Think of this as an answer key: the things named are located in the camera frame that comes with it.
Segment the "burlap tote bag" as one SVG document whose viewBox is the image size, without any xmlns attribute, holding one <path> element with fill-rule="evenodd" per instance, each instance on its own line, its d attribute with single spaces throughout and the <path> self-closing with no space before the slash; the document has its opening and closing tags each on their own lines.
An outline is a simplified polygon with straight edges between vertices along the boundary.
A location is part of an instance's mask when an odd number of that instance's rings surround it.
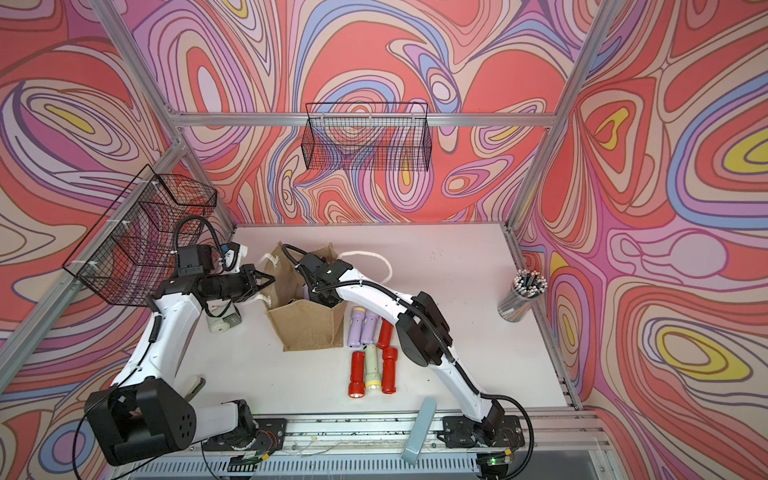
<svg viewBox="0 0 768 480">
<path fill-rule="evenodd" d="M 267 318 L 285 352 L 340 348 L 344 340 L 347 303 L 324 306 L 309 299 L 306 280 L 296 271 L 280 242 L 263 256 L 264 272 L 274 282 L 257 298 L 266 305 Z"/>
</svg>

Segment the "red flashlight top row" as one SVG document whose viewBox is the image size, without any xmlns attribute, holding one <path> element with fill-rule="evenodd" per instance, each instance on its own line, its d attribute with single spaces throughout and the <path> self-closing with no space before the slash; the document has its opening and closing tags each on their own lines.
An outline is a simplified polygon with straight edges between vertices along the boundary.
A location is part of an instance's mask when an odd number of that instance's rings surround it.
<svg viewBox="0 0 768 480">
<path fill-rule="evenodd" d="M 380 350 L 386 350 L 391 346 L 393 330 L 394 327 L 391 323 L 386 320 L 382 322 L 377 342 L 377 347 Z"/>
</svg>

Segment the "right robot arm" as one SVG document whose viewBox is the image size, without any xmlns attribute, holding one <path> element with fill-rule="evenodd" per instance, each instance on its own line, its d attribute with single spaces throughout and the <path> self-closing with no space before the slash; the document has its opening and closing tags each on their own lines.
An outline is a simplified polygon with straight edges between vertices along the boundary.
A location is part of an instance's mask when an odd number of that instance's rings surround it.
<svg viewBox="0 0 768 480">
<path fill-rule="evenodd" d="M 528 428 L 528 448 L 535 446 L 532 421 L 525 408 L 509 396 L 486 393 L 474 385 L 453 348 L 450 327 L 429 294 L 392 290 L 341 259 L 324 260 L 290 244 L 282 244 L 280 250 L 305 280 L 310 300 L 327 306 L 349 301 L 393 325 L 401 351 L 414 364 L 437 375 L 486 445 L 504 435 L 503 404 L 509 403 Z"/>
</svg>

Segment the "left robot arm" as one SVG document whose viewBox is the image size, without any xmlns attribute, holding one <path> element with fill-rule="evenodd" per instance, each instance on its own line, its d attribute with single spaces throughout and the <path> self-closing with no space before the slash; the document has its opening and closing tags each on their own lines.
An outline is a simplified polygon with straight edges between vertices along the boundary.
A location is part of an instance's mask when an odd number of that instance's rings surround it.
<svg viewBox="0 0 768 480">
<path fill-rule="evenodd" d="M 243 263 L 241 247 L 234 242 L 180 245 L 183 228 L 192 222 L 210 224 L 200 215 L 188 215 L 176 224 L 174 270 L 147 297 L 152 315 L 136 350 L 110 387 L 91 394 L 85 405 L 84 419 L 112 466 L 150 460 L 207 440 L 246 447 L 258 435 L 246 401 L 195 407 L 178 390 L 181 360 L 210 302 L 233 307 L 275 281 Z"/>
</svg>

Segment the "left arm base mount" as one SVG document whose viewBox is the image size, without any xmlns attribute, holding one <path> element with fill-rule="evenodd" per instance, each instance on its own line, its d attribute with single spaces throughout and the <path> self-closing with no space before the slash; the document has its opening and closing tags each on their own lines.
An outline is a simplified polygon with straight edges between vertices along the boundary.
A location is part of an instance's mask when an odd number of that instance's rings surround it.
<svg viewBox="0 0 768 480">
<path fill-rule="evenodd" d="M 230 433 L 206 440 L 205 452 L 274 453 L 283 448 L 288 420 L 286 418 L 254 417 L 252 426 L 238 427 Z"/>
</svg>

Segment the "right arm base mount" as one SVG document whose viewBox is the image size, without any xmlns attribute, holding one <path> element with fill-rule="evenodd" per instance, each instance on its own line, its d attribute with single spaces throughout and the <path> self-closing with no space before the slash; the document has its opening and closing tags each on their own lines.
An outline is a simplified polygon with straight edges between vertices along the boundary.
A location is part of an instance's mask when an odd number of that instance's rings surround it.
<svg viewBox="0 0 768 480">
<path fill-rule="evenodd" d="M 475 422 L 463 415 L 445 416 L 436 437 L 447 448 L 489 447 L 516 451 L 526 445 L 517 415 L 504 415 L 490 424 Z"/>
</svg>

